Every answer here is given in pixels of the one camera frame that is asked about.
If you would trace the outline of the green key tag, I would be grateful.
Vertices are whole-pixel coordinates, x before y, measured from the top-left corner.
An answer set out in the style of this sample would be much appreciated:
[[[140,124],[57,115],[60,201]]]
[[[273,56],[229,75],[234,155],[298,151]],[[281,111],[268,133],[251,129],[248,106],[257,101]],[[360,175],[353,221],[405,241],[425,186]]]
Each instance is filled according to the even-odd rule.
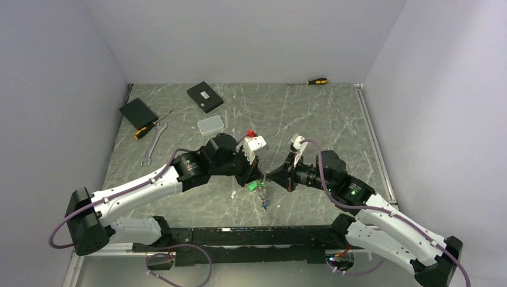
[[[259,182],[258,181],[253,181],[251,184],[249,184],[248,190],[249,191],[255,191],[258,187],[259,187]]]

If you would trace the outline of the round metal keyring plate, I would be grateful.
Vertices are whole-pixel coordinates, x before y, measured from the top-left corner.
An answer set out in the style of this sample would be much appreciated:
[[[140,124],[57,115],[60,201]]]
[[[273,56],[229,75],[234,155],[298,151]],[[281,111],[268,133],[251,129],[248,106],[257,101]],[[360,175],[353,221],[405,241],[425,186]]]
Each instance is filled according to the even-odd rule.
[[[259,195],[259,201],[262,205],[262,202],[264,201],[269,201],[269,183],[267,181],[264,181],[264,180],[258,180],[259,182],[259,187],[256,189],[257,190],[257,193]]]

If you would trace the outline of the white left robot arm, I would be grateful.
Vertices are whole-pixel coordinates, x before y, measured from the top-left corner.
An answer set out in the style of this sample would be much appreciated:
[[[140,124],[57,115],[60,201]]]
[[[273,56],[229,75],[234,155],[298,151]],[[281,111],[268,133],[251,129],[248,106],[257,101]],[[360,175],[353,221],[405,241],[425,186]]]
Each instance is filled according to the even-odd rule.
[[[266,148],[261,136],[234,137],[220,133],[198,150],[177,149],[159,169],[118,187],[89,192],[86,188],[71,194],[65,213],[79,256],[95,253],[110,243],[140,243],[156,251],[173,242],[169,224],[162,216],[125,218],[125,214],[151,201],[175,196],[205,185],[213,176],[232,176],[238,185],[262,179],[256,152]]]

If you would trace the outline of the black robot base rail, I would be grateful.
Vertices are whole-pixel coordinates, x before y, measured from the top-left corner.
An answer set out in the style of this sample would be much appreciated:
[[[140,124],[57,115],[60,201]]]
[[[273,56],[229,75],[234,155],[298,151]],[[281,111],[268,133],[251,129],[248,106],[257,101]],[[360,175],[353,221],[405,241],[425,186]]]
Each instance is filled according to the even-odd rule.
[[[329,232],[327,225],[281,227],[171,228],[165,248],[134,243],[134,253],[175,254],[178,267],[223,263],[304,261],[323,264],[326,257],[344,251],[348,244]]]

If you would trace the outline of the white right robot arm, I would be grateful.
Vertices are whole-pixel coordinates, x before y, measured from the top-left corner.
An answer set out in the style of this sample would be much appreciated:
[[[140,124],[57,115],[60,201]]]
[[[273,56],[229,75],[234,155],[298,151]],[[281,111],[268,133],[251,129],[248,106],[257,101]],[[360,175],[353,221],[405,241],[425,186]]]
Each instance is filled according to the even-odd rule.
[[[297,161],[290,152],[266,178],[289,192],[299,184],[327,190],[343,211],[329,227],[336,248],[352,245],[382,256],[406,269],[421,286],[450,284],[462,241],[439,236],[403,215],[368,184],[349,175],[336,152],[322,152],[315,165]]]

